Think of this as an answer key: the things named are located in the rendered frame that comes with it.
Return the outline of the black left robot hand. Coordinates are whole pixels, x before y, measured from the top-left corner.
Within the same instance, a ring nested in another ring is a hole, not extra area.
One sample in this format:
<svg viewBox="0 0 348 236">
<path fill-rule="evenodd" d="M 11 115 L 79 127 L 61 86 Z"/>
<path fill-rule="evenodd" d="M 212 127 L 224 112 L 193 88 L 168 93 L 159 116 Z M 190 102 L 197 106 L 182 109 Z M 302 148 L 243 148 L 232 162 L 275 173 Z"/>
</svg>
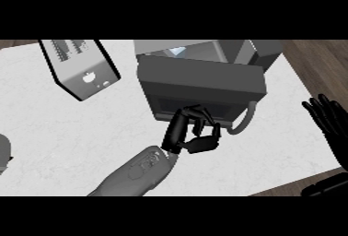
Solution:
<svg viewBox="0 0 348 236">
<path fill-rule="evenodd" d="M 194 121 L 191 129 L 194 138 L 190 141 L 184 141 L 190 120 Z M 212 125 L 212 134 L 207 136 L 200 135 L 204 123 Z M 169 121 L 162 149 L 172 154 L 179 154 L 182 149 L 185 149 L 190 154 L 210 151 L 218 147 L 219 137 L 219 123 L 213 121 L 204 107 L 200 105 L 185 106 L 176 110 Z"/>
</svg>

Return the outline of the silver toaster with black edge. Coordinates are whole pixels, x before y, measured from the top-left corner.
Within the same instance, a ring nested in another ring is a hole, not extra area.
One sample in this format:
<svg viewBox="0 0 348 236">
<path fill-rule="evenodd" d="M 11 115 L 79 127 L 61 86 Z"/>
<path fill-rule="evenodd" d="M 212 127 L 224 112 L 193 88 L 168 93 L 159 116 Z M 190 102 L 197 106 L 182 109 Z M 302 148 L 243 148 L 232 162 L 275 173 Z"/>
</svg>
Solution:
<svg viewBox="0 0 348 236">
<path fill-rule="evenodd" d="M 38 40 L 38 43 L 54 82 L 78 101 L 120 79 L 98 40 Z"/>
</svg>

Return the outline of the grey microwave body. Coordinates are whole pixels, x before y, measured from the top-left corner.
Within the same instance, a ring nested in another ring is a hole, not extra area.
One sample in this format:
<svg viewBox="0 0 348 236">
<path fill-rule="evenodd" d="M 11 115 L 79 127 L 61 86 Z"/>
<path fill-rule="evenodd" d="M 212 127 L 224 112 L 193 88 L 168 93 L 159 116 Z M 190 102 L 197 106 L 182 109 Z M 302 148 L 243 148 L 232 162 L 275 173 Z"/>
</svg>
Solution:
<svg viewBox="0 0 348 236">
<path fill-rule="evenodd" d="M 277 40 L 134 40 L 134 53 L 269 69 L 283 45 Z"/>
</svg>

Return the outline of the grey rounded appliance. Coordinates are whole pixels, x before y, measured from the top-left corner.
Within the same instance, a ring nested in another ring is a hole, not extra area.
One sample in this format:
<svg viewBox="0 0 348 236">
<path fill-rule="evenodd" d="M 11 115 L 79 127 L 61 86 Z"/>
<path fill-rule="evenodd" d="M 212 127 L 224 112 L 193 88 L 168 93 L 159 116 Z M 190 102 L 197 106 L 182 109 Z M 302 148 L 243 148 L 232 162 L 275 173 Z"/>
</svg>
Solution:
<svg viewBox="0 0 348 236">
<path fill-rule="evenodd" d="M 0 174 L 7 169 L 10 160 L 11 160 L 11 155 L 10 155 L 8 138 L 0 134 Z"/>
</svg>

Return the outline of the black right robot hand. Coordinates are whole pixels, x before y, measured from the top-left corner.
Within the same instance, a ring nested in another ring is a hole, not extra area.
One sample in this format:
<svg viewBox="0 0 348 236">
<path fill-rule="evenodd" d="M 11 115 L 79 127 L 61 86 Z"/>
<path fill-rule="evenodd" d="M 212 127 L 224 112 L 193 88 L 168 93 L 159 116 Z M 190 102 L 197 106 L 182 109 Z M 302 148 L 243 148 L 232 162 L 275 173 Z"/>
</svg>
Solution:
<svg viewBox="0 0 348 236">
<path fill-rule="evenodd" d="M 348 196 L 348 112 L 334 100 L 319 94 L 302 102 L 312 121 L 330 147 L 331 153 L 344 172 L 308 185 L 300 196 Z"/>
</svg>

